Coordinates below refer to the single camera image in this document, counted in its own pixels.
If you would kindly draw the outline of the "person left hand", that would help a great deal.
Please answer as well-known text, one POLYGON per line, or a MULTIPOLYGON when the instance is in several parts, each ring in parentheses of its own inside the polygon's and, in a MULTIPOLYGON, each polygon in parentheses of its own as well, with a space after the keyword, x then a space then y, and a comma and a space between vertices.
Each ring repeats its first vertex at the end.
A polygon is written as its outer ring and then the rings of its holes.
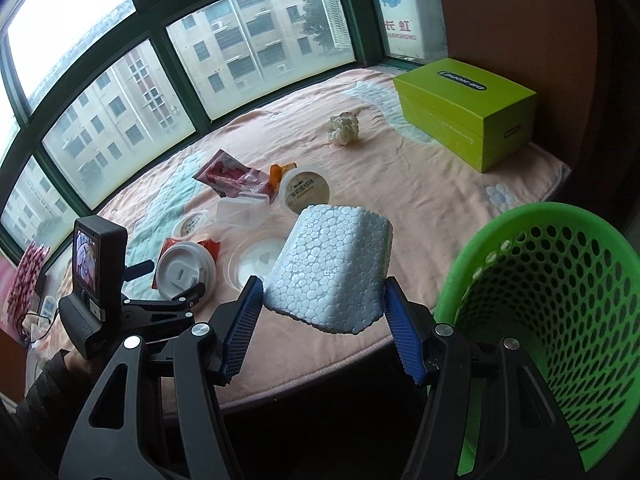
POLYGON ((86 360, 81 353, 77 350, 70 350, 64 356, 65 367, 72 373, 81 373, 89 377, 96 377, 101 374, 100 368, 86 360))

